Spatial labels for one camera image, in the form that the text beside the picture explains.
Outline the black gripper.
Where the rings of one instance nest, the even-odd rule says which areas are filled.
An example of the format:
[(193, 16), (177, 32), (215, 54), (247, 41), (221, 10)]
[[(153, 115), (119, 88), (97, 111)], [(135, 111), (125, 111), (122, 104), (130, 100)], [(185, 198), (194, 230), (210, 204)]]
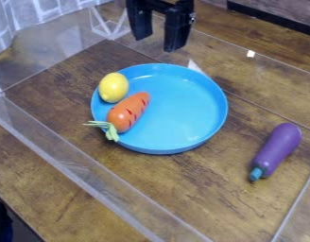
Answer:
[(195, 21), (194, 0), (126, 0), (133, 37), (141, 41), (153, 34), (153, 11), (165, 14), (163, 51), (174, 52), (186, 45)]

